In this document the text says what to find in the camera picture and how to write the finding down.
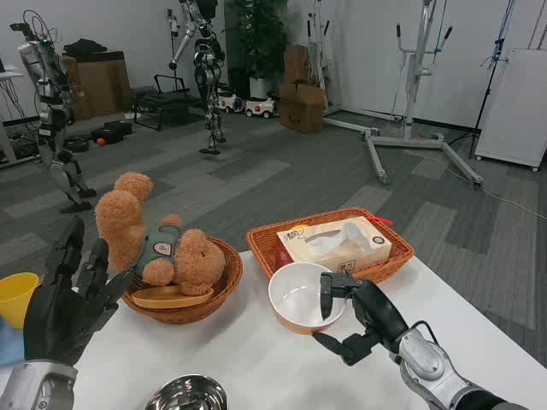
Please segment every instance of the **white wall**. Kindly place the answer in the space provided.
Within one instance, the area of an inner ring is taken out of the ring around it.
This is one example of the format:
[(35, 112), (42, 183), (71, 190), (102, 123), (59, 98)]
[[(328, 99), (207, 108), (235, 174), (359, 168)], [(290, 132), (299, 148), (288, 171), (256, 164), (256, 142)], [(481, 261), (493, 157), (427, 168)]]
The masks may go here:
[[(542, 0), (517, 0), (506, 49), (527, 47)], [(333, 60), (333, 94), (344, 109), (390, 112), (397, 86), (400, 53), (395, 26), (401, 23), (403, 46), (414, 48), (421, 0), (324, 0), (323, 20), (331, 20), (327, 53)], [(430, 48), (437, 41), (443, 0), (438, 0)], [(461, 126), (474, 126), (490, 76), (480, 63), (493, 50), (505, 0), (448, 0), (444, 31), (454, 26), (434, 74), (421, 82), (415, 116)], [(313, 0), (290, 0), (289, 22), (294, 43), (307, 43), (307, 13)], [(404, 82), (396, 112), (404, 113)]]
[[(22, 21), (24, 9), (33, 9), (42, 15), (49, 28), (59, 28), (62, 41), (56, 46), (57, 52), (62, 51), (64, 44), (71, 44), (80, 38), (95, 40), (109, 49), (124, 51), (131, 87), (153, 85), (154, 74), (173, 75), (168, 68), (172, 54), (167, 8), (175, 10), (179, 23), (183, 25), (181, 30), (184, 30), (185, 22), (177, 0), (3, 0), (0, 51), (4, 58), (22, 69), (17, 47), (24, 42), (24, 38), (20, 32), (12, 32), (9, 24)], [(225, 49), (224, 33), (221, 33), (224, 29), (223, 0), (219, 1), (213, 24), (221, 47)], [(192, 57), (193, 44), (190, 44), (179, 62), (178, 75), (184, 77), (186, 86), (198, 96)], [(32, 101), (34, 89), (30, 79), (18, 78), (14, 79), (14, 83), (26, 115), (35, 115)], [(0, 98), (0, 114), (4, 119), (9, 118), (3, 98)]]

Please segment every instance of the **humanoid robot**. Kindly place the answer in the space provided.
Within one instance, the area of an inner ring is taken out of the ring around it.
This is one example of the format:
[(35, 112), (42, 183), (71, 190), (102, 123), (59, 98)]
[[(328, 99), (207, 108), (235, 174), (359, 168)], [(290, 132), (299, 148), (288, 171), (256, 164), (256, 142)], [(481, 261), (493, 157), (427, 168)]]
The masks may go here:
[[(39, 16), (38, 18), (41, 27), (44, 27), (43, 21)], [(74, 122), (74, 111), (71, 107), (67, 71), (59, 55), (55, 53), (50, 31), (46, 27), (47, 32), (38, 34), (26, 22), (15, 23), (10, 27), (13, 31), (23, 32), (25, 36), (26, 42), (18, 50), (36, 87), (36, 95), (39, 96), (38, 152), (57, 187), (72, 202), (60, 212), (69, 214), (89, 210), (92, 208), (91, 204), (82, 201), (82, 198), (89, 198), (97, 193), (85, 183), (74, 153), (63, 148), (67, 138), (67, 125)]]
[(195, 45), (194, 66), (196, 66), (196, 70), (194, 78), (205, 110), (205, 118), (207, 119), (205, 127), (210, 131), (208, 147), (200, 149), (199, 152), (218, 155), (220, 151), (217, 149), (216, 144), (226, 142), (221, 128), (222, 118), (218, 96), (221, 67), (224, 65), (226, 56), (211, 25), (218, 1), (179, 0), (179, 3), (186, 19), (185, 36), (182, 38), (173, 60), (169, 63), (169, 68), (172, 70), (177, 68), (177, 61), (194, 37), (196, 30), (198, 30), (202, 38), (198, 39)]

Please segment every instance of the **robot leg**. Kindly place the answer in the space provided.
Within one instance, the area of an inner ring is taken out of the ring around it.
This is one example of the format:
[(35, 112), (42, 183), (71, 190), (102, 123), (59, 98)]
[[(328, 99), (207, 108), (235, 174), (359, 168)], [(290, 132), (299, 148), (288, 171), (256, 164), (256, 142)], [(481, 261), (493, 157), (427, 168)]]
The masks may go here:
[(53, 161), (48, 171), (59, 189), (67, 194), (68, 199), (73, 202), (69, 207), (61, 209), (61, 214), (71, 214), (72, 212), (87, 211), (93, 208), (90, 203), (81, 200), (76, 190), (76, 183), (71, 174), (65, 169), (65, 164), (60, 161)]
[(68, 149), (63, 148), (66, 138), (67, 128), (65, 127), (56, 134), (57, 160), (64, 164), (64, 169), (68, 173), (68, 177), (79, 188), (78, 195), (82, 198), (91, 198), (97, 193), (95, 192), (95, 190), (89, 189), (87, 184), (85, 183), (84, 176), (82, 175), (82, 169), (80, 168), (79, 163), (76, 161), (74, 153), (69, 151)]
[(79, 196), (82, 198), (91, 198), (97, 194), (95, 190), (89, 188), (85, 183), (82, 168), (80, 168), (79, 163), (74, 158), (74, 155), (72, 155), (72, 160), (65, 164), (65, 169), (70, 174), (76, 186), (79, 188)]

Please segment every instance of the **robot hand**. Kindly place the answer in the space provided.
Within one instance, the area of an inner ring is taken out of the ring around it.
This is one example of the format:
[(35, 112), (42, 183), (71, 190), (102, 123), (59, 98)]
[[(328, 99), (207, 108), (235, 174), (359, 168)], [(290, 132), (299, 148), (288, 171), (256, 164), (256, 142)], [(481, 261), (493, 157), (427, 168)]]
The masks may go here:
[(46, 261), (42, 284), (32, 294), (23, 335), (26, 362), (14, 368), (0, 398), (0, 408), (71, 410), (77, 371), (73, 365), (94, 332), (100, 331), (118, 308), (132, 272), (108, 283), (109, 247), (98, 239), (80, 271), (78, 290), (72, 276), (78, 270), (84, 222), (73, 217)]
[[(429, 325), (420, 321), (409, 328), (384, 292), (369, 280), (344, 273), (322, 273), (323, 319), (331, 314), (333, 297), (352, 299), (356, 318), (366, 328), (365, 334), (354, 334), (339, 342), (324, 333), (315, 333), (314, 339), (342, 356), (348, 366), (367, 357), (372, 353), (371, 348), (381, 343), (399, 365), (405, 384), (432, 410), (526, 410), (460, 376)], [(421, 335), (416, 329), (418, 325), (427, 327), (433, 342)]]

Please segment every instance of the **stainless steel bowl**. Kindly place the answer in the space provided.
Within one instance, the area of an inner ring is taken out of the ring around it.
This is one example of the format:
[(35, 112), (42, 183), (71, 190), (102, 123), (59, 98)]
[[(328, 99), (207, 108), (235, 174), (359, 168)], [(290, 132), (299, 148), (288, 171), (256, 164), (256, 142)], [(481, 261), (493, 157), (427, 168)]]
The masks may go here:
[(222, 386), (212, 378), (188, 374), (159, 389), (145, 410), (228, 410), (228, 400)]

